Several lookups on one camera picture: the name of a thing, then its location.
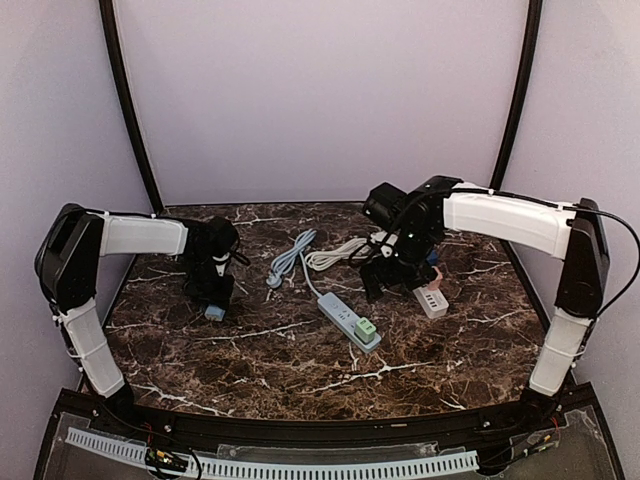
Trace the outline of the pink cube charger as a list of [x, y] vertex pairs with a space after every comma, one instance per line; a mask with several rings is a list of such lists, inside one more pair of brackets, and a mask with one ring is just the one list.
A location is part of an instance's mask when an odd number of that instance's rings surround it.
[[443, 280], [443, 274], [441, 270], [437, 266], [434, 266], [433, 270], [436, 273], [436, 277], [427, 285], [427, 289], [429, 291], [439, 290]]

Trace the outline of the dark blue cube plug adapter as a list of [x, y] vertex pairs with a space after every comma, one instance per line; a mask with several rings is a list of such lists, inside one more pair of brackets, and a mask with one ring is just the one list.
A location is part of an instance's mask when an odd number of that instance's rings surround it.
[[426, 258], [427, 263], [430, 266], [436, 266], [439, 262], [438, 254], [435, 250], [432, 250]]

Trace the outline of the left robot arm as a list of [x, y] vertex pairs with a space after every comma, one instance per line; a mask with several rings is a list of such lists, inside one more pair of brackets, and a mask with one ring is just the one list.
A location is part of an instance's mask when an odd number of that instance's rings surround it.
[[235, 283], [229, 264], [250, 263], [240, 244], [236, 227], [220, 216], [202, 222], [67, 203], [36, 254], [34, 270], [69, 355], [89, 385], [107, 401], [131, 402], [133, 391], [116, 364], [97, 312], [101, 259], [140, 254], [177, 257], [186, 269], [185, 295], [221, 318]]

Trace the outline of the light blue cube charger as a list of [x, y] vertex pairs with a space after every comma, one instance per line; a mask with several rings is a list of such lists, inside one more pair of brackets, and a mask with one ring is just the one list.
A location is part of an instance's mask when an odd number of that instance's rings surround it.
[[226, 310], [214, 305], [214, 304], [210, 304], [208, 305], [205, 310], [204, 310], [204, 316], [212, 321], [217, 321], [220, 322], [224, 319], [226, 314]]

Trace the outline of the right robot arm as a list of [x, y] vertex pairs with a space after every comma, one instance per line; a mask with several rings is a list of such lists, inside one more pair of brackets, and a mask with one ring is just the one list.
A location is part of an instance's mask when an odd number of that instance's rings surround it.
[[528, 381], [529, 390], [546, 397], [561, 390], [611, 305], [604, 298], [610, 256], [602, 221], [608, 215], [596, 202], [550, 202], [434, 176], [411, 192], [384, 182], [370, 191], [362, 212], [384, 233], [358, 263], [370, 302], [387, 288], [414, 290], [435, 280], [427, 258], [448, 230], [494, 237], [561, 260], [554, 313]]

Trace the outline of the green cube charger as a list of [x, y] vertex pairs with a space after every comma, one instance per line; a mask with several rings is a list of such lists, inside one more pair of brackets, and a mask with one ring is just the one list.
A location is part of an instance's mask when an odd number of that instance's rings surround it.
[[376, 326], [365, 317], [361, 317], [355, 323], [354, 334], [365, 345], [375, 340], [376, 333]]

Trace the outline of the white power strip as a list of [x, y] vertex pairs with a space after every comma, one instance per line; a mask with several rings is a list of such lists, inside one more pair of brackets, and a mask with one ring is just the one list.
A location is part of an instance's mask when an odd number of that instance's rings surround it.
[[413, 293], [429, 319], [441, 318], [447, 314], [449, 303], [439, 289], [420, 287]]

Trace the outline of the light blue power strip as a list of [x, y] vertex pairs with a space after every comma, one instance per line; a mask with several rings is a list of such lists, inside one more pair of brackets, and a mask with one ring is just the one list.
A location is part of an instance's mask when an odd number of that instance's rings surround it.
[[381, 336], [378, 331], [375, 340], [367, 345], [355, 336], [355, 323], [363, 316], [358, 315], [337, 295], [323, 294], [317, 299], [317, 305], [318, 309], [362, 352], [371, 353], [379, 346]]

